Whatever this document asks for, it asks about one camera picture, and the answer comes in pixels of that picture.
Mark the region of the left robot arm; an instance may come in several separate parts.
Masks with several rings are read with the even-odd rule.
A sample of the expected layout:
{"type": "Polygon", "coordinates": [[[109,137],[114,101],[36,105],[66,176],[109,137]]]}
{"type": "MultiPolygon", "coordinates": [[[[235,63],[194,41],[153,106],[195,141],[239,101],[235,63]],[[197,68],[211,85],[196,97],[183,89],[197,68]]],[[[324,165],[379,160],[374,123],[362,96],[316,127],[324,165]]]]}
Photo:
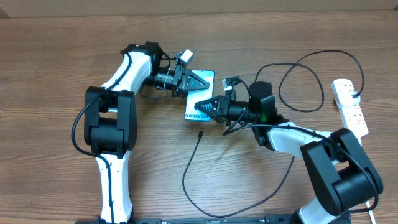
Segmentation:
{"type": "Polygon", "coordinates": [[[85,93],[84,140],[99,166],[102,211],[97,223],[132,223],[128,162],[137,140],[136,93],[144,85],[170,90],[185,97],[210,84],[187,68],[193,52],[175,54],[175,69],[160,65],[170,57],[157,42],[129,44],[121,50],[123,62],[101,87],[85,93]]]}

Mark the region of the Samsung Galaxy smartphone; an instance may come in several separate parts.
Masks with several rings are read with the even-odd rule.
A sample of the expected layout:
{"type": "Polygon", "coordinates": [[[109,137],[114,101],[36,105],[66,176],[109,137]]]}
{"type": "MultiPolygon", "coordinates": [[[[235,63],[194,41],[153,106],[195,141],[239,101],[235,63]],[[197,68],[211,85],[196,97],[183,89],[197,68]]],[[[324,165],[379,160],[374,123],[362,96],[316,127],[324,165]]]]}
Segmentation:
{"type": "Polygon", "coordinates": [[[187,121],[209,122],[211,118],[194,108],[195,103],[207,100],[213,97],[213,85],[215,79],[214,70],[194,70],[193,71],[200,78],[204,79],[210,84],[208,89],[191,91],[187,95],[187,102],[185,108],[185,119],[187,121]]]}

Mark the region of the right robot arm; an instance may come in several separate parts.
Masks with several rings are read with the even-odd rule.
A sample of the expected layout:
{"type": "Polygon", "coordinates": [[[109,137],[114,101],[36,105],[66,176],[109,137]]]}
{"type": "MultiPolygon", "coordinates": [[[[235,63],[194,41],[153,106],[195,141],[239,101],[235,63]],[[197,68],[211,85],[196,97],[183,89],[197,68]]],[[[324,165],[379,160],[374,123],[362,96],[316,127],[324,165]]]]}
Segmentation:
{"type": "Polygon", "coordinates": [[[375,209],[383,192],[380,175],[354,133],[315,131],[297,126],[277,112],[269,82],[247,88],[249,100],[237,101],[239,77],[223,80],[224,95],[199,101],[195,109],[217,123],[227,134],[249,128],[260,146],[303,159],[315,198],[291,215],[267,215],[266,223],[350,223],[354,213],[375,209]]]}

